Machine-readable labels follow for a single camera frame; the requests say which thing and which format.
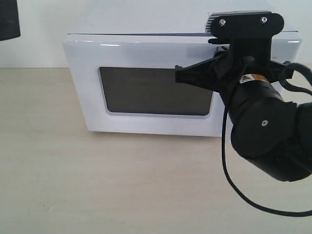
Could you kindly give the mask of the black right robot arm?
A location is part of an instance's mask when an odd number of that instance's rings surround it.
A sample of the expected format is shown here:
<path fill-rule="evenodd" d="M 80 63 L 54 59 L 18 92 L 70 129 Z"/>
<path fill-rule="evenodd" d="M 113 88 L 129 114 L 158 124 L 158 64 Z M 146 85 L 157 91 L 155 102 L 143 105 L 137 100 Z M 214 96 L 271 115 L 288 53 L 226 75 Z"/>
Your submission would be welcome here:
<path fill-rule="evenodd" d="M 312 106 L 286 102 L 271 85 L 285 88 L 293 64 L 259 63 L 253 57 L 218 57 L 175 68 L 175 79 L 220 94 L 225 120 L 232 122 L 231 144 L 245 160 L 279 181 L 312 174 Z"/>

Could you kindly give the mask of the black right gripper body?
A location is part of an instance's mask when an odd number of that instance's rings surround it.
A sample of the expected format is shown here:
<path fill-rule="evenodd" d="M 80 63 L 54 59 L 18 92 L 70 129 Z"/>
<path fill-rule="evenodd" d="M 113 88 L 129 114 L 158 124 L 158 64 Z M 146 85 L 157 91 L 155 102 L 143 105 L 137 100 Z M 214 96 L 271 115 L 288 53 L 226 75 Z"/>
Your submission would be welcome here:
<path fill-rule="evenodd" d="M 272 86 L 286 66 L 272 60 L 264 65 L 251 56 L 224 52 L 213 58 L 209 74 L 229 112 L 292 112 L 292 103 Z"/>

